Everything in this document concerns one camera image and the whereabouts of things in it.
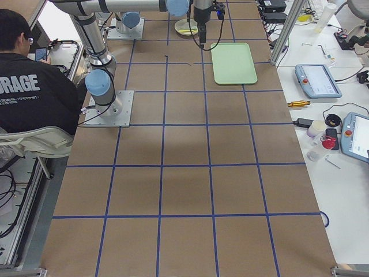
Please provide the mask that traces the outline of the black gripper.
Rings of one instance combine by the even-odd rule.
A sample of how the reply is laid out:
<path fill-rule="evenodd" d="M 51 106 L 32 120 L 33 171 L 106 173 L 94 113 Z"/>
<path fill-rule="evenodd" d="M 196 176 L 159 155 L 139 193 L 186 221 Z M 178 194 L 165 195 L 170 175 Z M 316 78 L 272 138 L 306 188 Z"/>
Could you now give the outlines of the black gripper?
<path fill-rule="evenodd" d="M 194 21 L 198 25 L 198 41 L 201 47 L 206 43 L 206 23 L 210 20 L 210 14 L 213 10 L 212 0 L 194 0 Z"/>

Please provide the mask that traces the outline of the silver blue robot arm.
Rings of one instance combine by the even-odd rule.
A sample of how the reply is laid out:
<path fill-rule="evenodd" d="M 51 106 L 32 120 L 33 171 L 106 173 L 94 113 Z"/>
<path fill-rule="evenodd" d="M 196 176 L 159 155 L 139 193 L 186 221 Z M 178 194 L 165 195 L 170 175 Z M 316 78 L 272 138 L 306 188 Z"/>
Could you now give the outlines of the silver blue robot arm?
<path fill-rule="evenodd" d="M 141 17 L 139 12 L 115 13 L 116 30 L 123 35 L 131 35 L 141 29 Z"/>
<path fill-rule="evenodd" d="M 206 43 L 206 23 L 210 20 L 211 12 L 217 10 L 217 1 L 52 1 L 61 11 L 70 15 L 86 51 L 92 72 L 87 75 L 85 84 L 88 92 L 95 101 L 98 115 L 113 118 L 122 111 L 125 102 L 118 99 L 120 92 L 115 89 L 114 75 L 116 71 L 115 57 L 109 52 L 103 35 L 96 21 L 96 13 L 139 13 L 139 12 L 167 12 L 174 17 L 186 16 L 190 22 L 191 12 L 197 23 L 199 45 L 203 50 Z M 96 81 L 95 74 L 107 76 L 108 91 L 97 96 L 90 87 Z"/>

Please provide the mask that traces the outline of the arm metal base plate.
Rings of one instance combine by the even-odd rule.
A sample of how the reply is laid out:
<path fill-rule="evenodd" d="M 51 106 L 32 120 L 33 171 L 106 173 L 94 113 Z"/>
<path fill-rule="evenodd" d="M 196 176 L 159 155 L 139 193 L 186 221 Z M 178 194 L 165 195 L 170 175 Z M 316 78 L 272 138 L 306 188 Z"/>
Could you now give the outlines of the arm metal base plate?
<path fill-rule="evenodd" d="M 105 108 L 101 106 L 88 109 L 81 127 L 86 128 L 114 128 L 130 126 L 134 91 L 116 91 L 115 101 L 109 109 L 102 114 Z"/>
<path fill-rule="evenodd" d="M 128 28 L 123 23 L 116 23 L 116 18 L 111 20 L 107 39 L 108 40 L 141 40 L 143 37 L 145 19 L 140 18 L 138 25 Z"/>

